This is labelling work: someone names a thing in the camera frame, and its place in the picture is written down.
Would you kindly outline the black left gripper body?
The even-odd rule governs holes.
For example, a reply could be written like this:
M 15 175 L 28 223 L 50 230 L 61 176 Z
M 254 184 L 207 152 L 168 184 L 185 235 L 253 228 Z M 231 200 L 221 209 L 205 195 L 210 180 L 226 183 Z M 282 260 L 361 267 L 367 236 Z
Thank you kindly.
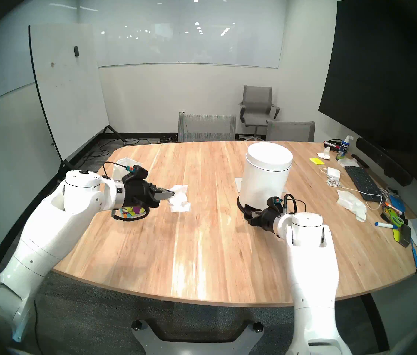
M 123 208 L 127 207 L 149 207 L 158 208 L 159 201 L 155 199 L 155 194 L 159 191 L 154 184 L 144 179 L 121 179 L 124 185 L 125 197 L 122 204 Z

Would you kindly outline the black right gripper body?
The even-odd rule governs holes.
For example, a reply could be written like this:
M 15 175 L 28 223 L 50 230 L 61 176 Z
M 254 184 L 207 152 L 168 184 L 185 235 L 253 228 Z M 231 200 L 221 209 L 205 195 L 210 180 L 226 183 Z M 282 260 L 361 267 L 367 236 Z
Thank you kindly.
M 259 225 L 265 231 L 277 231 L 277 224 L 282 217 L 282 212 L 279 212 L 276 208 L 266 208 L 261 212 L 259 216 Z

